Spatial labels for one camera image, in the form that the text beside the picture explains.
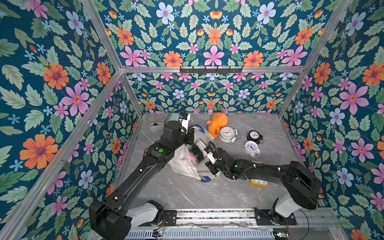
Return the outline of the silver twin-bell alarm clock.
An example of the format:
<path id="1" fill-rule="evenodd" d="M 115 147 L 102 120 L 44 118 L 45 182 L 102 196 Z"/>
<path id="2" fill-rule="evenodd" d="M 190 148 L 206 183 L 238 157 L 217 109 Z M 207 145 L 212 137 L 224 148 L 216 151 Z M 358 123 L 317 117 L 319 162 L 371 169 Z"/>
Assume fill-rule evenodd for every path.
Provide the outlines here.
<path id="1" fill-rule="evenodd" d="M 229 127 L 229 126 L 225 126 L 223 128 L 221 128 L 221 131 L 219 133 L 219 139 L 223 142 L 223 143 L 234 143 L 238 138 L 238 130 L 232 128 L 232 127 Z"/>

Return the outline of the white canvas tote bag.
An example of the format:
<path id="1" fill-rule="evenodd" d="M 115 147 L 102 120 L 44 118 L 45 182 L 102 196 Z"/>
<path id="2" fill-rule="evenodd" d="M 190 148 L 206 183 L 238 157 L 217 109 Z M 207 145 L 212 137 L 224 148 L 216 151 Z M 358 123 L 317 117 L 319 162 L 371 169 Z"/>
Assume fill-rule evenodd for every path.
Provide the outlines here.
<path id="1" fill-rule="evenodd" d="M 200 164 L 195 162 L 193 165 L 190 161 L 190 155 L 192 155 L 190 150 L 192 145 L 183 145 L 176 150 L 175 156 L 168 162 L 168 165 L 172 171 L 177 174 L 194 178 L 203 183 L 208 183 L 221 175 L 221 172 L 216 175 L 211 174 L 205 165 L 209 159 L 204 153 L 204 148 L 208 145 L 209 141 L 213 141 L 214 138 L 208 130 L 201 125 L 193 125 L 190 129 L 194 130 L 194 144 L 196 144 L 203 152 L 205 159 Z"/>

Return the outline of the white twin-bell alarm clock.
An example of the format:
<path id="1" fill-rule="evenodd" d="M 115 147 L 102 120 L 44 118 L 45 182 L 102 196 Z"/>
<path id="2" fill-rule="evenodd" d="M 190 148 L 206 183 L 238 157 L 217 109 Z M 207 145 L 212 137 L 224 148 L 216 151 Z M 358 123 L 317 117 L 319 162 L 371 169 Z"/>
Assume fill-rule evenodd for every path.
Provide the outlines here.
<path id="1" fill-rule="evenodd" d="M 261 150 L 260 150 L 258 144 L 256 144 L 253 141 L 247 141 L 244 144 L 244 151 L 251 158 L 258 158 L 260 156 L 260 154 L 261 154 Z"/>

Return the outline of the black yellow square clock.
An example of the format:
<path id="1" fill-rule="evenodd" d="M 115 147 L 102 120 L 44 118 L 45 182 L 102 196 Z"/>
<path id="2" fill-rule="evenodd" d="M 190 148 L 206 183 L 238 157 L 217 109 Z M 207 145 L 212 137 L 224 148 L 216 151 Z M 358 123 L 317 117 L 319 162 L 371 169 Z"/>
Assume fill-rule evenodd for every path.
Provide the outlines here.
<path id="1" fill-rule="evenodd" d="M 265 189 L 269 186 L 269 182 L 258 179 L 251 179 L 250 185 L 255 188 Z"/>

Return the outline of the small black alarm clock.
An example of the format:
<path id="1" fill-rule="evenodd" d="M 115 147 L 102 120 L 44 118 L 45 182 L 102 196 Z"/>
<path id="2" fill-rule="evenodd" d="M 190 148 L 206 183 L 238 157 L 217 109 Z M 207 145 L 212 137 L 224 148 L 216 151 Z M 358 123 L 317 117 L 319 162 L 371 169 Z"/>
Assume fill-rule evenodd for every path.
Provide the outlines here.
<path id="1" fill-rule="evenodd" d="M 258 131 L 251 130 L 247 135 L 247 140 L 256 144 L 262 144 L 264 142 L 264 137 Z"/>

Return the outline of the black purple-face alarm clock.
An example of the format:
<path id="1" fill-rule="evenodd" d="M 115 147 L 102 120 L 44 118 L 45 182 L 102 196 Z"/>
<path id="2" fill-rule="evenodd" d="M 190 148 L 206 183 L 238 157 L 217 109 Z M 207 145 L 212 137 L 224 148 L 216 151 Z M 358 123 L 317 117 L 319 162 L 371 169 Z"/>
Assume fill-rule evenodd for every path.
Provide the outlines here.
<path id="1" fill-rule="evenodd" d="M 190 152 L 195 157 L 195 162 L 197 162 L 197 164 L 200 164 L 205 159 L 203 152 L 199 149 L 196 144 L 192 145 Z"/>

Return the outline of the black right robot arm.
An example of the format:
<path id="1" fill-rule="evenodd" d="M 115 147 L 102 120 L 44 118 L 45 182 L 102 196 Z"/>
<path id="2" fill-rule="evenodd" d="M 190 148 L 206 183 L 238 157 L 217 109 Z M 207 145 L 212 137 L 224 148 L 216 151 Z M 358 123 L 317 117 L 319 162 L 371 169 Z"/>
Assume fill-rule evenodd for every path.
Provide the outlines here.
<path id="1" fill-rule="evenodd" d="M 309 169 L 296 161 L 288 165 L 268 165 L 244 159 L 234 159 L 222 148 L 206 147 L 210 159 L 206 166 L 212 174 L 222 172 L 231 180 L 262 180 L 285 187 L 288 194 L 275 200 L 273 208 L 264 212 L 255 208 L 256 216 L 267 225 L 284 225 L 291 215 L 304 208 L 315 210 L 318 205 L 321 181 Z"/>

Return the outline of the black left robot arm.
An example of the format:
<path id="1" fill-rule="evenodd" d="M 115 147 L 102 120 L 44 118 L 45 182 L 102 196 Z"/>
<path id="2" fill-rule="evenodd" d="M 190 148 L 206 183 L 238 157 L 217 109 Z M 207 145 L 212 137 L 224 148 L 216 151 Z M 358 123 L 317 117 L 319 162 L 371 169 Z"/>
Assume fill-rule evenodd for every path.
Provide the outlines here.
<path id="1" fill-rule="evenodd" d="M 194 131 L 188 129 L 189 120 L 168 121 L 162 137 L 149 146 L 141 163 L 129 177 L 102 202 L 89 207 L 90 226 L 105 240 L 123 240 L 130 230 L 145 223 L 158 225 L 163 220 L 164 208 L 155 201 L 140 207 L 131 205 L 147 183 L 159 173 L 182 146 L 191 145 Z"/>

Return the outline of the pink alarm clock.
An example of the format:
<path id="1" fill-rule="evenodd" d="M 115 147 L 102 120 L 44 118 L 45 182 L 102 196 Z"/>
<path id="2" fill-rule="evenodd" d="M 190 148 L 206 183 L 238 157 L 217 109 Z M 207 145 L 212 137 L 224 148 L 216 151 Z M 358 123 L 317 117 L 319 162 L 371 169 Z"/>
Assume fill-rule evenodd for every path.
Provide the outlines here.
<path id="1" fill-rule="evenodd" d="M 190 161 L 193 165 L 195 164 L 195 157 L 193 155 L 190 155 Z"/>

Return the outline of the mint green glasses case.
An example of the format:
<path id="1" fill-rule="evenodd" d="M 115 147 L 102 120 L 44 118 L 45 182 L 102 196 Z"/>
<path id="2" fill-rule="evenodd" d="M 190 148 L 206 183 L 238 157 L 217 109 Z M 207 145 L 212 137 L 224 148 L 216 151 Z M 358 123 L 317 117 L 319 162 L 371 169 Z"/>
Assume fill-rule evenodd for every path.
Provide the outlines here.
<path id="1" fill-rule="evenodd" d="M 179 113 L 171 113 L 167 119 L 166 119 L 166 122 L 169 122 L 169 121 L 179 121 L 180 119 L 180 114 Z"/>

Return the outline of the small white grey device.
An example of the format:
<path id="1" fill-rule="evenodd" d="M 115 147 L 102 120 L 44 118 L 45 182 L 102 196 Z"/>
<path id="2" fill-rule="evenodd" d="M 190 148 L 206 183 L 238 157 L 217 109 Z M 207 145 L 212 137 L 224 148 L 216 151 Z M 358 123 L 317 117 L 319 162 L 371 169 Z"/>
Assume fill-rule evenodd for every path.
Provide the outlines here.
<path id="1" fill-rule="evenodd" d="M 165 123 L 163 121 L 150 123 L 149 126 L 150 126 L 151 133 L 162 131 L 164 128 L 164 125 Z"/>

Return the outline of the orange plush whale toy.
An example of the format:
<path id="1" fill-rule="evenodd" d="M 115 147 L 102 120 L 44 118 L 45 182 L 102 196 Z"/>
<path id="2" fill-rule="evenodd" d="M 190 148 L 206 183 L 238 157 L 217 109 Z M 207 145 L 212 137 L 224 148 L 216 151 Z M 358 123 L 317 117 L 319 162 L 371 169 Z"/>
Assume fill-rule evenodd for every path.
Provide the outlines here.
<path id="1" fill-rule="evenodd" d="M 224 113 L 215 113 L 210 121 L 207 121 L 208 132 L 215 139 L 219 136 L 223 127 L 228 124 L 228 116 Z"/>

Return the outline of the black hook rail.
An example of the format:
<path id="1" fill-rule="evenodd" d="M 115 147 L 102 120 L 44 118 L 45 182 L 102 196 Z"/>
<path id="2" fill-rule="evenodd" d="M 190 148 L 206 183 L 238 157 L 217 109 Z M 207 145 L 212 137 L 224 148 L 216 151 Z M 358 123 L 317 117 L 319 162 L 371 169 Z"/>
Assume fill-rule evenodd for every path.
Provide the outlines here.
<path id="1" fill-rule="evenodd" d="M 180 73 L 186 74 L 237 74 L 243 72 L 243 67 L 180 67 Z"/>

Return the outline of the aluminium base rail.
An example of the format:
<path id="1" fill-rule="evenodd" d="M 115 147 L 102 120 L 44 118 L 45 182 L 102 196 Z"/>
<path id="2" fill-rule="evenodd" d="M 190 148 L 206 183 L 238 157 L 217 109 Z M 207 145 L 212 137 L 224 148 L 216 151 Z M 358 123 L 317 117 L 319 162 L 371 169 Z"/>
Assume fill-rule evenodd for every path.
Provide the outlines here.
<path id="1" fill-rule="evenodd" d="M 284 220 L 273 220 L 268 210 L 256 209 L 178 209 L 163 210 L 152 222 L 141 226 L 239 226 L 240 228 L 337 228 L 341 222 L 330 208 L 301 209 Z"/>

